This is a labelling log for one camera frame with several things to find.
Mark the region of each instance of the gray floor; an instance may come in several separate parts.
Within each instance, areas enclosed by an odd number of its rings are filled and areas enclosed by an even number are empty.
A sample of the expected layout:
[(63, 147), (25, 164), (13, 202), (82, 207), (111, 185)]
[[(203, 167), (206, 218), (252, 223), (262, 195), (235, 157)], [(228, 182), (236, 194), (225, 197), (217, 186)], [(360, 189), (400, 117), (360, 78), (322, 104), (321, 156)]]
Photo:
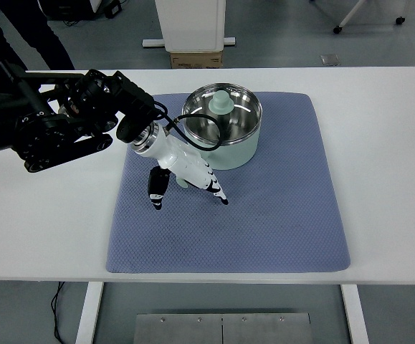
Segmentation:
[[(337, 54), (341, 64), (349, 67), (415, 66), (415, 0), (411, 0), (402, 26), (394, 22), (402, 15), (404, 0), (371, 0), (341, 34), (334, 35), (333, 28), (355, 3), (356, 0), (228, 0), (225, 35), (236, 37), (237, 45), (224, 50), (224, 67), (322, 67), (321, 54)], [(47, 68), (1, 13), (0, 23), (30, 69)], [(141, 47), (142, 39), (161, 38), (153, 1), (130, 0), (113, 20), (101, 17), (73, 27), (61, 21), (51, 21), (50, 25), (77, 69), (170, 68), (169, 54), (164, 49)], [(86, 284), (66, 286), (59, 301), (59, 330), (67, 343), (73, 343)], [(326, 309), (331, 311), (332, 325), (319, 318), (316, 343), (346, 341), (339, 299), (332, 287), (306, 286), (299, 291), (276, 286), (183, 288), (106, 286), (96, 343), (132, 343), (137, 312), (193, 309), (298, 309), (311, 313)], [(54, 282), (0, 282), (0, 343), (56, 343), (49, 307), (55, 290)], [(415, 286), (360, 286), (359, 292), (370, 343), (415, 343)], [(330, 297), (318, 299), (317, 295)]]

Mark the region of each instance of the black cable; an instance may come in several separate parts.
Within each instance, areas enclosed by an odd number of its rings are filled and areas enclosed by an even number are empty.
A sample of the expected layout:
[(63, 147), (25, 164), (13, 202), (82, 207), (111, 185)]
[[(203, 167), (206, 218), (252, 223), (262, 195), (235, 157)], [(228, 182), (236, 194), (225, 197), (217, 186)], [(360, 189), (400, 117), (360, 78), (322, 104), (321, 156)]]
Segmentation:
[[(156, 118), (156, 120), (165, 118), (169, 122), (169, 124), (166, 126), (166, 130), (170, 130), (174, 128), (176, 132), (184, 140), (186, 140), (188, 144), (192, 145), (193, 147), (198, 148), (200, 151), (212, 152), (212, 151), (215, 151), (218, 147), (220, 147), (221, 144), (223, 143), (224, 134), (223, 134), (223, 131), (220, 129), (220, 124), (218, 120), (216, 120), (216, 118), (213, 118), (212, 116), (209, 116), (209, 115), (205, 115), (203, 113), (196, 113), (196, 114), (180, 115), (172, 119), (168, 116), (168, 109), (163, 103), (157, 102), (157, 101), (155, 101), (154, 103), (155, 105), (159, 106), (162, 109), (162, 111), (160, 111), (160, 115)], [(179, 122), (179, 120), (182, 120), (184, 118), (206, 118), (207, 120), (211, 120), (212, 122), (214, 122), (216, 127), (219, 129), (219, 132), (220, 132), (219, 140), (216, 142), (216, 144), (213, 147), (210, 147), (210, 148), (203, 147), (202, 145), (198, 145), (197, 143), (193, 142), (185, 135), (185, 133), (179, 127), (177, 127), (177, 123)]]
[(67, 27), (73, 27), (74, 25), (78, 24), (80, 22), (80, 20), (72, 20), (72, 21), (66, 21), (63, 20), (65, 26)]
[(61, 344), (64, 344), (64, 342), (61, 339), (61, 336), (59, 334), (59, 329), (57, 328), (57, 298), (59, 297), (59, 292), (61, 291), (62, 287), (64, 287), (65, 282), (58, 282), (57, 283), (57, 292), (56, 295), (51, 300), (51, 310), (54, 314), (54, 336), (56, 337), (57, 341)]
[[(221, 146), (221, 144), (223, 143), (223, 139), (224, 139), (224, 134), (223, 134), (223, 130), (220, 129), (220, 124), (218, 122), (218, 120), (216, 120), (215, 118), (209, 116), (209, 115), (205, 115), (202, 113), (197, 113), (197, 114), (188, 114), (188, 115), (180, 115), (176, 118), (174, 118), (173, 120), (167, 116), (164, 115), (164, 118), (167, 119), (167, 121), (169, 122), (169, 124), (166, 126), (167, 129), (172, 129), (174, 128), (176, 130), (176, 132), (183, 138), (186, 140), (187, 143), (189, 143), (190, 145), (192, 145), (195, 148), (198, 148), (201, 151), (206, 151), (206, 152), (212, 152), (215, 151), (218, 147)], [(179, 120), (182, 120), (184, 118), (206, 118), (207, 120), (211, 120), (212, 122), (214, 122), (214, 124), (216, 125), (216, 127), (219, 129), (220, 132), (220, 137), (219, 140), (216, 142), (216, 144), (213, 147), (207, 148), (207, 147), (203, 147), (202, 145), (198, 145), (197, 143), (193, 142), (192, 140), (190, 140), (185, 133), (179, 128), (177, 127), (177, 122)]]

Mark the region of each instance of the textured blue mat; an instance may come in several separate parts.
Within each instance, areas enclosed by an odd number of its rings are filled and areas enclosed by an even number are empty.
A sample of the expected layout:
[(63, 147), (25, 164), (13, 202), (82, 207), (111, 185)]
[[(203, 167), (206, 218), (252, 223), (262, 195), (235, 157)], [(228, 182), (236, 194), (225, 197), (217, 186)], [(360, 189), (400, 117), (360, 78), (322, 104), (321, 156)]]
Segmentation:
[[(251, 161), (215, 171), (229, 205), (171, 175), (156, 211), (156, 160), (128, 149), (110, 234), (109, 272), (332, 272), (350, 264), (315, 111), (307, 95), (256, 92), (263, 107)], [(158, 95), (169, 115), (188, 95)]]

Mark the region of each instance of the person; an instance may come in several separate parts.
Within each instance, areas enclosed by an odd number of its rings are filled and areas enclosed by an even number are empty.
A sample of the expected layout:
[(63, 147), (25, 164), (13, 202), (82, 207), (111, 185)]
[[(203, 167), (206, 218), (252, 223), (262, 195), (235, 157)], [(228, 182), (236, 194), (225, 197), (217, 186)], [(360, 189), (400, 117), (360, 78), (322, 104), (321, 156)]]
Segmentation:
[[(22, 38), (35, 48), (51, 70), (74, 70), (70, 56), (51, 30), (37, 0), (0, 0), (0, 10)], [(6, 41), (0, 27), (0, 61), (6, 60), (27, 70), (27, 66)]]

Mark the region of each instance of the stainless steel pot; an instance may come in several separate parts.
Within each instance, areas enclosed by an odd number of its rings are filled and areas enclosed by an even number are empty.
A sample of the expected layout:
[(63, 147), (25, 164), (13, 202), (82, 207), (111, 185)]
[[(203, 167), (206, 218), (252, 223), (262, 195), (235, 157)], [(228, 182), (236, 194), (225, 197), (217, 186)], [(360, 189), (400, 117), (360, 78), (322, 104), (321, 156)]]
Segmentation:
[[(262, 121), (262, 106), (246, 88), (233, 84), (212, 84), (199, 88), (186, 99), (182, 113), (205, 114), (219, 122), (224, 133), (221, 146), (200, 150), (213, 169), (228, 170), (245, 164), (254, 155)], [(187, 118), (183, 122), (188, 137), (199, 145), (215, 145), (219, 129), (211, 120)]]

